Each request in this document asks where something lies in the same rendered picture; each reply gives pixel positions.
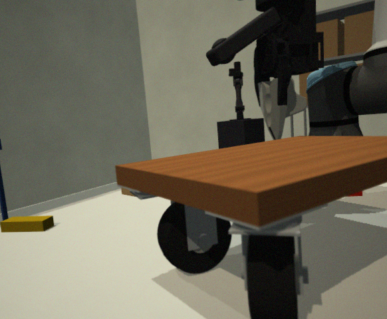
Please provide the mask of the olive yellow rectangular block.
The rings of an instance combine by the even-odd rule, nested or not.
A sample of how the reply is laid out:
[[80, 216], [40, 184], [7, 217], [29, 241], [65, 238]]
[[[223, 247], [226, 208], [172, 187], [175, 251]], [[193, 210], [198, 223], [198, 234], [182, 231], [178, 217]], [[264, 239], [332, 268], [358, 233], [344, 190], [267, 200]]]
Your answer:
[[0, 222], [1, 232], [46, 231], [54, 226], [53, 216], [11, 217]]

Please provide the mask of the small brown cube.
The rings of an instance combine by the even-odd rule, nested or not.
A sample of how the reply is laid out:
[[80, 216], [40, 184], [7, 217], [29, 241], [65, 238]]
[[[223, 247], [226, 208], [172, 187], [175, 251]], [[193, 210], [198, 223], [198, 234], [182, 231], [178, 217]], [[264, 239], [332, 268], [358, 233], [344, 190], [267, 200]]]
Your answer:
[[124, 189], [124, 188], [122, 188], [122, 187], [121, 187], [121, 190], [122, 190], [122, 194], [123, 194], [123, 195], [129, 195], [129, 196], [135, 197], [135, 195], [133, 195], [133, 194], [130, 193], [130, 190]]

